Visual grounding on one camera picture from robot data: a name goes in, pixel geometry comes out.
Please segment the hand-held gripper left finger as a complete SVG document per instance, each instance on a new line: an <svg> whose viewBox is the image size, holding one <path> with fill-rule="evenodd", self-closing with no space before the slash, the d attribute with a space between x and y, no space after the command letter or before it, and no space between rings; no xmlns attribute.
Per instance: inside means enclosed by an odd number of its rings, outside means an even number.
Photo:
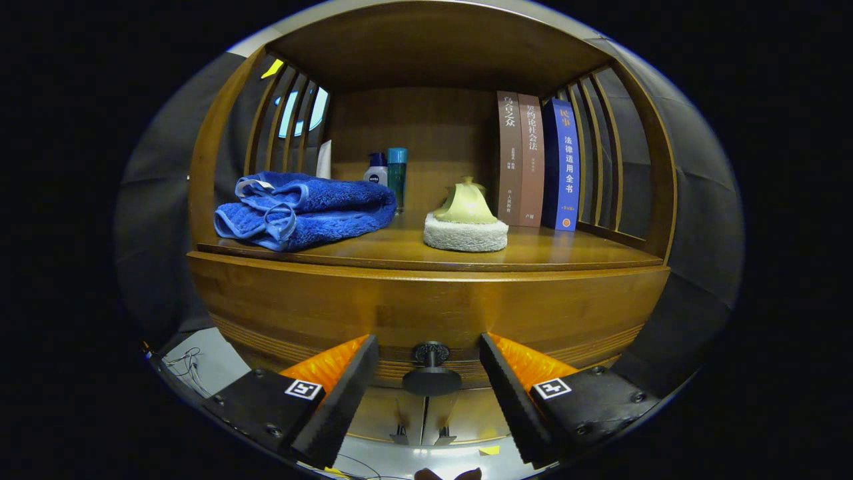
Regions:
<svg viewBox="0 0 853 480"><path fill-rule="evenodd" d="M375 335L362 335L280 373L252 370L203 407L263 449L322 470L337 459L378 361Z"/></svg>

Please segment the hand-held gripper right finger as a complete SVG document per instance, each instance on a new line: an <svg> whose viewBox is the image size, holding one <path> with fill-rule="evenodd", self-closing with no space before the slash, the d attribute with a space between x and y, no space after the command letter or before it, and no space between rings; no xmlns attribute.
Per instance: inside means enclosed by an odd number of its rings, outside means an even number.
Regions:
<svg viewBox="0 0 853 480"><path fill-rule="evenodd" d="M570 367L490 332L479 337L479 361L522 461L534 467L599 449L660 401L609 368Z"/></svg>

